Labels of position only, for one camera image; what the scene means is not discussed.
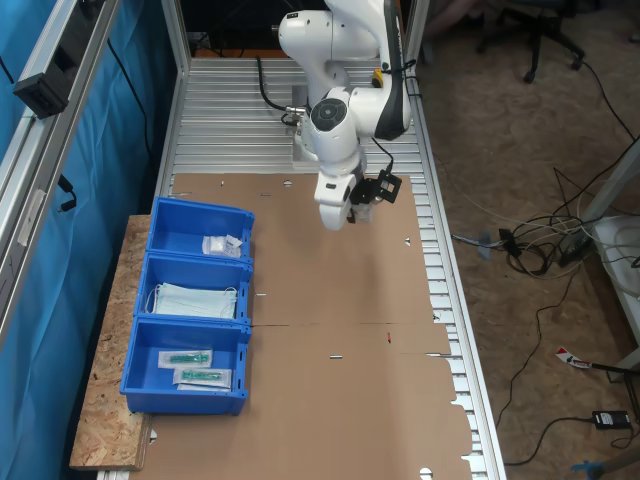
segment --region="blue bin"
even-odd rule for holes
[[[240,208],[156,197],[147,251],[252,263],[249,247],[254,219],[253,213]],[[203,237],[226,235],[242,240],[239,258],[202,253]]]
[[[249,392],[245,386],[251,328],[203,322],[191,317],[134,319],[120,393],[132,412],[238,415]],[[234,371],[230,392],[178,390],[173,369],[158,368],[161,350],[212,349],[212,368]]]
[[[251,323],[248,315],[249,281],[252,273],[253,268],[248,263],[147,252],[140,274],[134,315],[148,313],[155,318],[174,317],[174,315],[149,313],[145,310],[147,300],[148,308],[152,310],[153,290],[156,285],[162,283],[202,290],[225,290],[233,287],[238,291],[233,319],[217,319],[217,321],[249,325]]]

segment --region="blue tarp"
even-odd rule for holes
[[[0,57],[14,81],[31,55],[56,0],[0,0]],[[0,162],[24,112],[13,85],[0,71]]]
[[[2,0],[0,11],[33,13],[52,3]],[[0,25],[7,22],[25,34],[17,21],[0,14]],[[37,38],[43,23],[29,24],[27,36]],[[6,44],[7,32],[13,48],[13,30],[0,27],[0,42]],[[110,38],[147,112],[150,143],[155,140],[160,150],[176,78],[160,2],[123,0]],[[6,51],[2,45],[0,51]],[[15,68],[20,61],[9,58],[7,66]],[[11,125],[5,121],[0,123],[0,152]],[[138,211],[149,166],[142,114],[107,48],[64,168],[78,206],[58,213],[56,207],[69,195],[56,189],[0,351],[0,480],[65,475],[65,437],[101,291],[128,217]],[[75,425],[70,429],[73,436]]]

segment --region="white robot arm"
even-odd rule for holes
[[[280,44],[307,75],[303,141],[319,162],[315,199],[325,226],[339,230],[348,217],[367,217],[370,206],[393,203],[400,179],[390,167],[366,178],[361,137],[393,140],[409,127],[400,20],[394,0],[325,0],[331,12],[302,11],[280,25]],[[351,88],[336,61],[371,59],[379,51],[382,88]]]

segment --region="surgical mask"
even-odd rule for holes
[[[152,295],[153,310],[149,312],[149,300]],[[237,299],[238,291],[232,287],[224,291],[197,290],[163,283],[149,292],[145,312],[230,319],[234,317]]]

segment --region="cardboard sheet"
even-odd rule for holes
[[[403,180],[373,223],[332,232],[314,175],[175,177],[178,198],[256,214],[249,399],[237,417],[155,416],[158,438],[132,480],[418,480],[422,468],[470,478],[449,364],[426,355],[449,342]]]
[[[185,200],[256,214],[253,325],[420,323],[433,325],[429,285],[409,178],[372,223],[327,230],[313,199],[315,175],[176,175]],[[445,329],[432,351],[448,353]]]
[[[132,480],[471,477],[471,432],[443,358],[404,325],[255,327],[237,417],[157,416]],[[341,355],[331,359],[330,355]]]

